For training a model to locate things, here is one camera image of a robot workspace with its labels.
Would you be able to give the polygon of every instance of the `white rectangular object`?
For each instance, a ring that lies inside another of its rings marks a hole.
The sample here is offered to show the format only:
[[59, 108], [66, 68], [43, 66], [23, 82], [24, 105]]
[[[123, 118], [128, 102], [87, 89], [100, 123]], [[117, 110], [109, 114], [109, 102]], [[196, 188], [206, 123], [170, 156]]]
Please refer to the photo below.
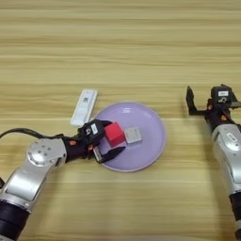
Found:
[[89, 122], [98, 91], [94, 89], [84, 89], [81, 92], [77, 106], [72, 114], [71, 125], [82, 127]]
[[137, 127], [130, 127], [124, 130], [127, 144], [133, 144], [142, 140], [141, 133]]

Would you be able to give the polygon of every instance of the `lavender plate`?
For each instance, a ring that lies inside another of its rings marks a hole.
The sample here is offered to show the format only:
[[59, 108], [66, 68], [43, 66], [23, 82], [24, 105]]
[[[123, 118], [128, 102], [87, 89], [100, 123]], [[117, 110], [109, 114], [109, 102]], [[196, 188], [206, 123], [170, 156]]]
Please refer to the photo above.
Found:
[[[115, 159], [104, 163], [108, 169], [117, 171], [137, 171], [151, 165], [162, 153], [166, 143], [166, 131], [160, 117], [149, 107], [133, 102], [110, 105], [103, 109], [96, 119], [116, 121], [122, 129], [138, 127], [142, 141], [126, 146], [126, 149]], [[99, 145], [101, 153], [111, 148], [104, 138]]]

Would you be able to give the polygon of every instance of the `table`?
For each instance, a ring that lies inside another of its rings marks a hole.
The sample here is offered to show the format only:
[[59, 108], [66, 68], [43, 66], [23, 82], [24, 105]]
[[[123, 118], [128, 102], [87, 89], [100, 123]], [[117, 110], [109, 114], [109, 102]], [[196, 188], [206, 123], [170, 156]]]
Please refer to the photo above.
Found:
[[[1, 132], [72, 135], [78, 96], [95, 88], [94, 114], [115, 102], [141, 102], [168, 133], [163, 155], [140, 172], [82, 160], [56, 170], [20, 240], [234, 240], [208, 127], [188, 117], [185, 91], [194, 89], [200, 108], [221, 83], [241, 98], [240, 30], [238, 0], [2, 1]], [[241, 112], [233, 117], [241, 121]], [[5, 180], [33, 141], [20, 134], [1, 140]]]

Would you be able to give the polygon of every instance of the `red cube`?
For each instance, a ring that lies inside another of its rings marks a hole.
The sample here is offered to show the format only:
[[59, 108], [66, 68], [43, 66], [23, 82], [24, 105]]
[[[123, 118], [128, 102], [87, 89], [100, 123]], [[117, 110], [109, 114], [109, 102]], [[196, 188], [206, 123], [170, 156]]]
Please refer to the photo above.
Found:
[[117, 122], [105, 127], [105, 136], [112, 148], [125, 141], [124, 132], [121, 130]]

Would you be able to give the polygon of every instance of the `cable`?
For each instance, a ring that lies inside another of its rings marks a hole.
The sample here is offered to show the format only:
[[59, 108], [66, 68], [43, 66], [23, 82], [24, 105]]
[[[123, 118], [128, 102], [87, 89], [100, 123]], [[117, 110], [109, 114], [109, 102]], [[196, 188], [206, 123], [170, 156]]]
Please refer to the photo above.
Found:
[[4, 133], [2, 133], [0, 135], [0, 138], [4, 137], [5, 135], [7, 134], [10, 134], [10, 133], [22, 133], [22, 134], [26, 134], [26, 135], [29, 135], [29, 136], [32, 136], [32, 137], [35, 137], [35, 138], [49, 138], [49, 139], [53, 139], [53, 138], [57, 138], [57, 137], [64, 137], [63, 134], [59, 134], [59, 135], [55, 135], [55, 136], [52, 136], [52, 137], [49, 137], [49, 136], [45, 136], [45, 135], [42, 135], [36, 131], [33, 131], [31, 129], [27, 129], [27, 128], [14, 128], [14, 129], [10, 129]]

